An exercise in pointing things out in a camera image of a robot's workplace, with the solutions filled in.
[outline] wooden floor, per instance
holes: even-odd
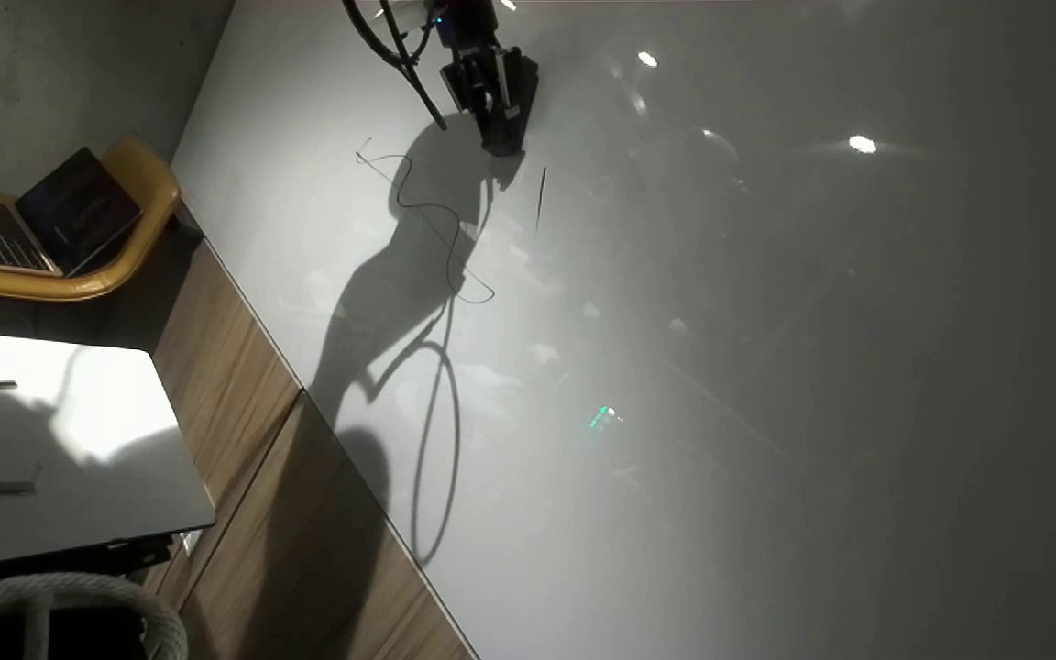
[[[217,527],[147,581],[190,655],[473,655],[206,245],[152,361],[217,500]]]

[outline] white desk surface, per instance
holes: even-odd
[[[147,353],[0,337],[0,380],[42,441],[37,487],[0,496],[0,560],[212,522]]]

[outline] wooden desk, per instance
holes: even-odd
[[[39,424],[39,477],[0,496],[0,566],[212,522],[147,353],[0,337],[2,378]]]

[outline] laptop screen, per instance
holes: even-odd
[[[117,245],[140,212],[91,152],[68,154],[14,210],[62,275],[83,270]]]

